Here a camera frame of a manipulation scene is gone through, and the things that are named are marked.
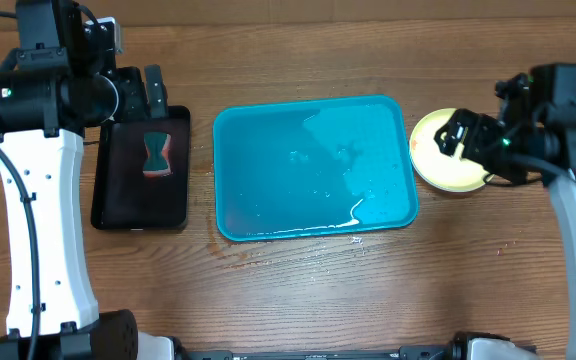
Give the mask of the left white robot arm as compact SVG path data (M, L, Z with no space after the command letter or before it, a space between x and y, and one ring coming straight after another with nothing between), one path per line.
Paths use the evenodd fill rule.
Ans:
M180 359L173 337L99 310L86 267L79 196L84 131L144 105L114 66L118 29L87 8L16 10L20 45L0 66L0 175L12 289L0 359Z

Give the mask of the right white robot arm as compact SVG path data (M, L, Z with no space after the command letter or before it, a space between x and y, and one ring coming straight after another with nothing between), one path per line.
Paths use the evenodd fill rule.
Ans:
M493 175L522 185L539 173L557 216L569 294L566 356L576 359L576 111L564 122L545 121L537 110L497 118L458 109L435 133L439 151L460 150Z

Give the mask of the yellow plate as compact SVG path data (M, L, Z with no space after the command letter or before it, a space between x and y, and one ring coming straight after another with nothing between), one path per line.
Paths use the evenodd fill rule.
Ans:
M473 161L462 159L463 145L453 156L439 151L435 133L450 120L455 108L433 111L414 127L409 140L410 158L419 176L430 185L447 192L466 193L485 185L487 172Z

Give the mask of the pink cleaning sponge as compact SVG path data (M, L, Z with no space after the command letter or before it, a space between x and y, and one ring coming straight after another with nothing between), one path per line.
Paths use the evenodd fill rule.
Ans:
M171 135L164 132L146 132L144 144L147 159L143 166L145 177L165 177L172 174L169 160Z

